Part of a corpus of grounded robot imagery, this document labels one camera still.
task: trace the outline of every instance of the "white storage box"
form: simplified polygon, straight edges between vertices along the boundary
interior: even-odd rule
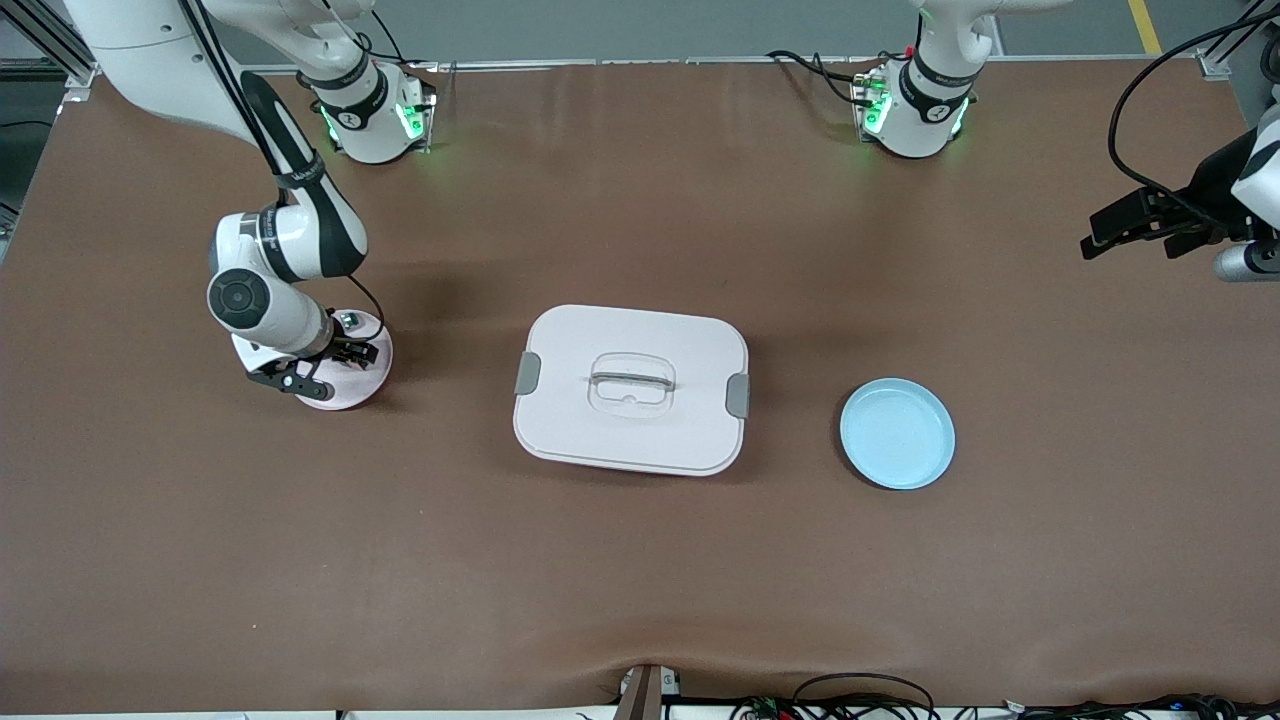
[[[516,437],[544,460],[712,475],[742,448],[749,397],[746,342],[723,320],[561,305],[529,331]]]

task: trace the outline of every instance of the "wire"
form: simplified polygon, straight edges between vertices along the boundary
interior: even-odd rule
[[[403,63],[404,54],[401,53],[399,42],[396,42],[396,36],[392,35],[392,31],[387,28],[387,23],[383,22],[383,17],[378,14],[378,10],[370,10],[370,12],[374,14],[374,19],[378,20],[378,27],[383,28],[383,35],[385,35],[387,40],[390,41],[392,49],[396,50],[396,56],[399,58],[401,63]]]
[[[374,293],[369,292],[369,288],[365,287],[365,283],[362,283],[362,282],[360,282],[360,281],[356,279],[356,275],[347,275],[347,279],[351,281],[352,284],[355,284],[356,287],[358,287],[360,292],[364,292],[365,297],[367,297],[369,301],[374,304],[374,309],[378,310],[378,329],[374,331],[374,334],[371,334],[369,337],[357,337],[357,338],[351,338],[351,340],[353,340],[356,342],[371,342],[374,338],[376,338],[378,336],[383,334],[383,328],[387,327],[387,320],[383,316],[383,306],[381,306],[380,302],[378,302],[378,299],[374,297]]]
[[[1236,18],[1236,19],[1243,20],[1244,18],[1252,15],[1253,12],[1257,10],[1260,6],[1262,6],[1262,4],[1266,3],[1266,1],[1267,0],[1253,0],[1253,4],[1249,5],[1243,13],[1240,13],[1240,17]],[[1229,37],[1229,35],[1230,33],[1224,35],[1222,37],[1219,37],[1217,40],[1215,40],[1213,45],[1210,45],[1208,50],[1204,51],[1204,56],[1208,58],[1210,55],[1212,55],[1213,51],[1217,50],[1217,46],[1221,45]]]
[[[859,108],[872,106],[870,100],[863,100],[861,97],[852,97],[850,95],[845,95],[844,92],[840,91],[838,87],[836,87],[836,83],[832,81],[831,73],[827,72],[827,65],[822,64],[822,55],[814,53],[813,61],[818,64],[818,72],[822,73],[823,79],[827,81],[827,87],[829,87],[831,91],[836,94],[836,97],[840,97],[845,102],[849,102],[850,105],[856,105]]]
[[[773,58],[774,60],[777,60],[778,58],[787,58],[790,60],[795,60],[796,63],[800,64],[800,67],[803,67],[804,69],[809,70],[810,73],[818,73],[818,74],[820,74],[823,77],[823,79],[827,81],[827,87],[829,87],[831,91],[835,92],[836,96],[840,97],[841,100],[844,100],[845,102],[849,102],[850,105],[856,105],[859,108],[870,108],[872,106],[872,104],[870,104],[869,100],[863,100],[861,97],[852,97],[850,95],[845,95],[836,86],[835,81],[838,79],[841,82],[854,82],[854,76],[846,76],[844,73],[833,73],[833,72],[828,70],[827,65],[823,64],[823,61],[822,61],[822,55],[819,55],[818,53],[813,54],[813,63],[812,64],[808,60],[805,60],[804,58],[801,58],[800,55],[796,55],[795,53],[792,53],[790,50],[774,50],[773,53],[769,53],[765,56],[767,58]]]
[[[920,47],[920,36],[924,35],[924,15],[915,15],[915,44],[911,45],[911,53],[915,53]],[[911,56],[906,53],[890,53],[888,50],[881,50],[876,54],[877,58],[888,58],[890,60],[909,60]]]
[[[1272,10],[1275,10],[1276,8],[1280,8],[1280,3],[1276,3],[1276,5],[1271,6]],[[1244,35],[1238,37],[1235,42],[1233,42],[1231,46],[1226,49],[1225,53],[1219,55],[1217,61],[1221,63],[1222,60],[1226,60],[1231,55],[1231,53],[1235,53],[1235,49],[1243,45],[1245,40],[1252,37],[1253,33],[1257,32],[1260,27],[1262,26],[1261,24],[1253,26],[1252,28],[1249,28],[1249,32],[1245,32]]]
[[[1170,694],[1134,705],[1084,702],[1062,707],[1028,707],[1018,720],[1132,720],[1133,715],[1148,717],[1144,711],[1192,712],[1198,720],[1261,720],[1280,714],[1280,701],[1270,705],[1236,703],[1220,696]]]
[[[1133,92],[1135,90],[1138,90],[1138,86],[1142,85],[1142,81],[1147,79],[1147,77],[1151,76],[1151,73],[1156,72],[1156,69],[1160,68],[1160,65],[1164,65],[1165,63],[1167,63],[1171,58],[1174,58],[1179,53],[1184,53],[1189,47],[1194,47],[1196,45],[1199,45],[1201,42],[1204,42],[1206,40],[1212,40],[1212,38],[1215,38],[1215,37],[1217,37],[1220,35],[1226,35],[1226,33],[1230,33],[1233,31],[1240,29],[1243,27],[1258,26],[1258,24],[1262,24],[1262,23],[1270,20],[1271,18],[1276,18],[1276,17],[1280,17],[1280,9],[1267,10],[1266,13],[1261,13],[1258,15],[1253,15],[1253,17],[1247,18],[1247,19],[1235,20],[1234,23],[1225,24],[1225,26],[1222,26],[1220,28],[1211,29],[1211,31],[1206,32],[1204,35],[1193,37],[1193,38],[1188,40],[1187,42],[1183,42],[1181,45],[1178,45],[1176,47],[1170,49],[1169,51],[1166,51],[1160,58],[1156,58],[1155,60],[1151,61],[1151,64],[1148,64],[1146,68],[1143,68],[1142,72],[1139,72],[1137,74],[1137,77],[1133,78],[1133,81],[1129,83],[1129,86],[1124,88],[1124,92],[1120,94],[1120,99],[1116,101],[1116,106],[1111,111],[1111,124],[1107,127],[1107,154],[1111,156],[1111,163],[1115,164],[1115,167],[1121,173],[1129,176],[1129,178],[1134,179],[1135,182],[1138,182],[1138,183],[1140,183],[1140,184],[1143,184],[1146,187],[1149,187],[1151,190],[1155,190],[1157,192],[1161,192],[1161,193],[1169,196],[1170,200],[1172,200],[1174,202],[1176,202],[1178,205],[1180,205],[1184,210],[1187,210],[1188,213],[1190,213],[1193,217],[1196,217],[1202,223],[1206,223],[1206,224],[1208,224],[1208,225],[1211,225],[1213,228],[1217,228],[1220,231],[1224,231],[1224,232],[1228,228],[1226,228],[1226,225],[1221,220],[1211,217],[1203,209],[1201,209],[1201,208],[1193,205],[1192,202],[1184,200],[1180,195],[1178,195],[1176,192],[1174,192],[1169,187],[1166,187],[1166,186],[1156,182],[1155,179],[1152,179],[1152,178],[1149,178],[1149,177],[1139,173],[1138,170],[1134,170],[1124,160],[1121,160],[1120,159],[1120,154],[1116,151],[1116,131],[1120,127],[1120,115],[1124,113],[1124,106],[1129,101],[1129,97],[1133,95]]]
[[[1280,32],[1272,32],[1266,46],[1262,49],[1262,58],[1258,63],[1262,77],[1267,78],[1271,85],[1280,85],[1280,68],[1276,67],[1277,44],[1280,44]]]
[[[246,129],[248,129],[250,136],[253,138],[255,145],[257,145],[259,151],[262,152],[262,159],[266,160],[266,165],[271,169],[273,176],[280,174],[280,165],[275,161],[275,155],[271,154],[271,149],[266,142],[266,136],[262,133],[262,128],[253,115],[253,111],[248,106],[248,99],[244,97],[244,90],[241,87],[239,82],[232,77],[230,61],[227,59],[227,51],[223,50],[221,42],[218,41],[218,35],[214,32],[212,20],[209,18],[209,12],[205,10],[205,5],[200,0],[179,0],[178,5],[182,8],[182,14],[187,17],[187,22],[191,23],[192,33],[200,42],[200,46],[205,50],[205,55],[209,58],[209,64],[212,65],[214,72],[218,74],[218,79],[223,83],[223,90],[227,92],[228,97],[232,100],[232,105],[241,115],[241,120],[244,122]],[[200,18],[197,18],[196,12],[200,12]],[[288,195],[282,188],[276,197],[276,205],[282,206],[288,202]]]
[[[804,692],[805,688],[817,685],[819,683],[829,683],[832,680],[851,680],[851,679],[884,680],[888,683],[897,683],[900,685],[906,685],[913,691],[924,696],[924,700],[927,700],[929,703],[929,714],[937,715],[937,712],[933,711],[933,696],[929,694],[929,691],[913,683],[911,680],[899,678],[897,675],[886,675],[883,673],[831,673],[827,675],[818,675],[817,678],[810,678],[800,683],[800,687],[797,687],[795,692],[791,693],[791,702],[796,702],[800,698],[800,693]]]
[[[351,41],[355,42],[356,45],[360,45],[360,41],[356,40],[356,36],[358,33],[351,29],[351,26],[348,26],[347,22],[342,19],[342,15],[338,14],[338,10],[333,9],[333,5],[329,4],[329,0],[320,0],[320,1],[324,3],[325,9],[329,10],[330,15],[333,15],[333,22],[338,23],[338,28],[342,29],[342,33],[349,37]]]
[[[4,123],[4,124],[0,124],[0,129],[4,129],[4,128],[15,128],[15,127],[20,127],[20,126],[45,126],[46,128],[51,128],[51,127],[54,127],[54,123],[50,123],[50,122],[46,122],[46,120],[18,120],[15,123]]]
[[[774,60],[777,60],[778,58],[795,60],[796,63],[800,64],[801,68],[809,70],[810,73],[819,76],[823,74],[823,72],[817,65],[812,64],[809,60],[801,58],[800,55],[796,55],[790,50],[774,50],[773,53],[767,53],[764,56],[773,58]],[[844,73],[832,73],[829,70],[827,72],[827,74],[831,76],[832,79],[838,79],[841,82],[854,82],[854,76],[846,76]]]

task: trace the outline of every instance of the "gray latch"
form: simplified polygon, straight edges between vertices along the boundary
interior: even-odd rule
[[[541,374],[543,359],[526,350],[520,356],[520,372],[516,373],[516,395],[529,395],[538,389],[538,377]]]
[[[730,415],[745,420],[751,405],[751,378],[746,373],[735,373],[724,386],[724,410]]]

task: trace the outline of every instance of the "light blue plate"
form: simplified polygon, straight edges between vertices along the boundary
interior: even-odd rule
[[[882,378],[858,388],[840,414],[845,455],[868,480],[893,489],[938,479],[956,451],[951,415],[911,380]]]

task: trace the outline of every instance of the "gray floor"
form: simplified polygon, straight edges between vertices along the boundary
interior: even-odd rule
[[[58,0],[50,0],[60,6]],[[1146,0],[1164,49],[1235,19],[1245,0]],[[1268,1],[1265,6],[1280,4]],[[901,49],[915,32],[905,0],[379,0],[379,14],[408,58],[477,60],[680,60],[694,56],[759,56],[790,49],[827,55],[874,55]],[[1039,15],[1000,22],[1010,55],[1142,54],[1129,4],[1075,0]],[[389,51],[371,18],[353,23]],[[257,38],[223,28],[228,50],[247,65],[283,65]],[[1257,33],[1233,56],[1233,85],[1247,119],[1271,102],[1271,85],[1257,70],[1265,38]],[[0,59],[38,55],[0,20]],[[0,124],[51,120],[58,83],[0,82]],[[20,208],[44,147],[45,128],[0,128],[0,201]],[[0,236],[4,210],[0,209]]]

